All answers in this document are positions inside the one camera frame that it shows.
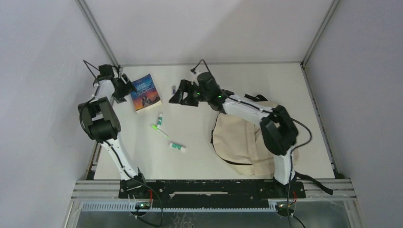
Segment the Jane Eyre paperback book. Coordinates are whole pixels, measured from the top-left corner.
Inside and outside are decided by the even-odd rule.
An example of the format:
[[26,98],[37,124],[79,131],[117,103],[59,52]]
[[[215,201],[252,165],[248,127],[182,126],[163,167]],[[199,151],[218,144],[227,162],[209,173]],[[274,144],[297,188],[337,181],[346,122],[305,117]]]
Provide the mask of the Jane Eyre paperback book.
[[151,74],[132,81],[135,92],[131,93],[136,113],[157,107],[162,104],[160,95],[156,89]]

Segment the beige canvas backpack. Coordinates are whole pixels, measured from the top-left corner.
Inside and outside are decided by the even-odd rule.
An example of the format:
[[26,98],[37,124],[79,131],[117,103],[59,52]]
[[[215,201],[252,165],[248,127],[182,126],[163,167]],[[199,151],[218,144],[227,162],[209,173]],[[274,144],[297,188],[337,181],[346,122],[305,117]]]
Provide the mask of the beige canvas backpack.
[[[266,107],[274,108],[279,105],[262,95],[245,95],[245,99]],[[254,124],[233,115],[219,113],[211,132],[211,144],[216,154],[238,174],[245,176],[269,175],[276,182],[274,180],[274,155],[264,145],[261,130]],[[296,148],[292,151],[293,169],[296,160],[295,154],[301,145],[297,144],[296,141],[295,146]],[[313,182],[329,195],[334,193],[333,190],[312,177],[297,171],[295,171],[295,176],[288,185],[276,183],[283,187],[291,187],[297,178]]]

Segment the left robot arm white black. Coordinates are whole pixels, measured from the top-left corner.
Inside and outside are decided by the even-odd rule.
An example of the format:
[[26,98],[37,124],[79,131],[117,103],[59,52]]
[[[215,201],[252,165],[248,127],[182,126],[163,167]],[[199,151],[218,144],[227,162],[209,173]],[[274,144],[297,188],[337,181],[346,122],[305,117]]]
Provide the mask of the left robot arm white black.
[[110,102],[126,102],[125,97],[136,89],[125,74],[119,73],[118,67],[104,64],[96,69],[99,75],[95,76],[91,98],[77,107],[80,125],[111,156],[120,175],[121,191],[130,190],[137,198],[143,198],[149,186],[123,145],[120,121]]

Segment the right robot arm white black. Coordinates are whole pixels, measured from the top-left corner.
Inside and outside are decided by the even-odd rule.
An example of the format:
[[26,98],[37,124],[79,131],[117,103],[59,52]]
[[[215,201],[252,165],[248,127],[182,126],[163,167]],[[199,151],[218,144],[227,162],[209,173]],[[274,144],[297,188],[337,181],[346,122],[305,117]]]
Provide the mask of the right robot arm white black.
[[296,148],[298,130],[287,110],[281,105],[261,106],[223,90],[210,72],[192,70],[191,73],[193,80],[182,79],[169,103],[197,107],[200,102],[207,102],[214,111],[239,117],[259,127],[264,145],[274,155],[275,193],[282,198],[288,197],[294,190],[292,151]]

